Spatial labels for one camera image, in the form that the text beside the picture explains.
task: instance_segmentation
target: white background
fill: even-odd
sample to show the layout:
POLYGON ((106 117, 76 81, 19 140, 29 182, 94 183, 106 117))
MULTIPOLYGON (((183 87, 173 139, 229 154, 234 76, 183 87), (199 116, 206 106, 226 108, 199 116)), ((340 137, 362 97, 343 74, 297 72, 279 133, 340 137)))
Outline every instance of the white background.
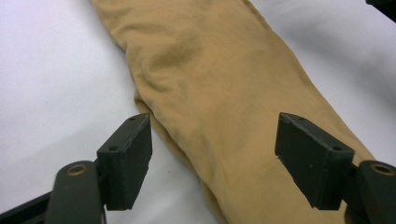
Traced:
MULTIPOLYGON (((396 165, 396 26, 364 1, 253 1, 335 110, 396 165)), ((138 113, 122 50, 88 0, 0 1, 0 213, 51 190, 56 172, 138 113)), ((198 179, 153 133, 134 209, 108 223, 217 223, 198 179)))

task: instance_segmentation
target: screw hole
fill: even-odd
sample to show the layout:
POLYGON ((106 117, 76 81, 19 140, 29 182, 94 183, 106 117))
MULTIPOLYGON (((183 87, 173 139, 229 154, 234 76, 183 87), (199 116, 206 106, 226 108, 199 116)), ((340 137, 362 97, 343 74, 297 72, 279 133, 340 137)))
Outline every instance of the screw hole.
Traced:
POLYGON ((85 170, 87 170, 86 165, 77 164, 77 165, 74 165, 74 166, 70 167, 69 169, 67 169, 67 174, 68 175, 81 175, 82 173, 85 172, 85 170))
POLYGON ((380 173, 381 175, 396 175, 396 172, 386 165, 372 164, 371 167, 373 170, 375 170, 377 173, 380 173))
POLYGON ((117 151, 117 149, 119 149, 118 147, 110 147, 108 150, 109 151, 117 151))

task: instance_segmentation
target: pant leg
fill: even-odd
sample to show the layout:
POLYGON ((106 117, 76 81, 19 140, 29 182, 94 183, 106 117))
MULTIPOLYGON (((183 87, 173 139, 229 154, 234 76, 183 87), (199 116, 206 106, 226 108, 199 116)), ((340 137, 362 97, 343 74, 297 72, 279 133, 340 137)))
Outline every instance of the pant leg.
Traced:
POLYGON ((92 0, 125 50, 134 100, 201 178, 224 223, 342 223, 311 209, 281 162, 279 112, 310 119, 372 155, 247 0, 92 0))

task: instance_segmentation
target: tan fabric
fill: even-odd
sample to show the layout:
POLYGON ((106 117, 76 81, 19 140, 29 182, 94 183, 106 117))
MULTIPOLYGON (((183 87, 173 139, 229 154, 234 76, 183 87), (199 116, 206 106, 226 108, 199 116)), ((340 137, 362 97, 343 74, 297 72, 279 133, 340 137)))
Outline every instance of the tan fabric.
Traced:
POLYGON ((135 102, 200 176, 220 222, 342 223, 311 209, 274 154, 279 112, 372 155, 245 0, 93 0, 126 51, 135 102))

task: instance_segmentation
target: black plastic part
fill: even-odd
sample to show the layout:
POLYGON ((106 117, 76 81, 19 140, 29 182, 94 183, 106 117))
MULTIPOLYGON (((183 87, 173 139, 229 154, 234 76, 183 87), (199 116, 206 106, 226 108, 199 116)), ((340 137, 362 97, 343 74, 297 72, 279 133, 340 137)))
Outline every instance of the black plastic part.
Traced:
POLYGON ((93 162, 73 162, 58 172, 45 223, 106 223, 96 165, 93 162))
POLYGON ((370 224, 369 218, 366 215, 362 216, 353 210, 349 205, 346 207, 344 220, 346 224, 370 224))
POLYGON ((366 3, 396 22, 396 0, 366 0, 366 3))
POLYGON ((50 192, 0 215, 0 223, 44 223, 50 192))
POLYGON ((311 206, 338 210, 338 188, 354 150, 302 117, 280 113, 276 155, 311 206))
POLYGON ((357 174, 371 223, 396 223, 396 168, 380 161, 363 161, 357 174))
POLYGON ((97 151, 107 210, 132 209, 152 154, 149 114, 131 117, 97 151))

